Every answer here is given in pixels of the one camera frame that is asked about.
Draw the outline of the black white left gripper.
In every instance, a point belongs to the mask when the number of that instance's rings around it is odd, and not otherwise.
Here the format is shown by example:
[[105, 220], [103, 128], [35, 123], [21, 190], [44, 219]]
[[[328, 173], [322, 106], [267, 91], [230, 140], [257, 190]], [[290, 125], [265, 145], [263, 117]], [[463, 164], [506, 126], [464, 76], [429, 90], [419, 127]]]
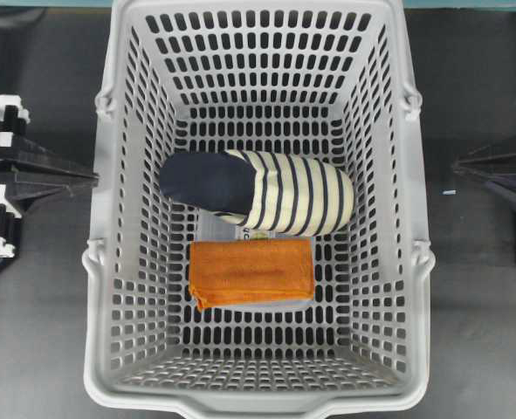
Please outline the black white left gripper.
[[20, 96], [0, 95], [0, 258], [17, 255], [24, 210], [42, 200], [91, 191], [99, 180], [90, 168], [22, 136], [29, 123]]

